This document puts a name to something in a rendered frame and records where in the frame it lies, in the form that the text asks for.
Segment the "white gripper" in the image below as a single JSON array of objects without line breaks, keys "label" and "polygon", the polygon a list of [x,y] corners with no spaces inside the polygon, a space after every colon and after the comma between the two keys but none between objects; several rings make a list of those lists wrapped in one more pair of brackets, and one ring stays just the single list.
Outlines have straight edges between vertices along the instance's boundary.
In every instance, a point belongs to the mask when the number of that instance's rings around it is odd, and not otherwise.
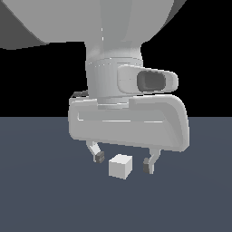
[{"label": "white gripper", "polygon": [[68,121],[71,137],[87,140],[95,163],[105,159],[97,142],[150,148],[143,171],[153,174],[160,150],[183,151],[189,146],[185,106],[171,94],[132,97],[129,107],[119,110],[100,110],[95,99],[71,99]]}]

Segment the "white cube charger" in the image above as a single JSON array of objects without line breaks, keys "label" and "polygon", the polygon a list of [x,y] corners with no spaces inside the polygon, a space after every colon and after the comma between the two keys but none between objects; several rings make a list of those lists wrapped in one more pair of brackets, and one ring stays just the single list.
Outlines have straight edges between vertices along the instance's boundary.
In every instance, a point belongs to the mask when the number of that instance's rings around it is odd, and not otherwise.
[{"label": "white cube charger", "polygon": [[109,175],[126,179],[132,172],[132,156],[118,154],[109,160]]}]

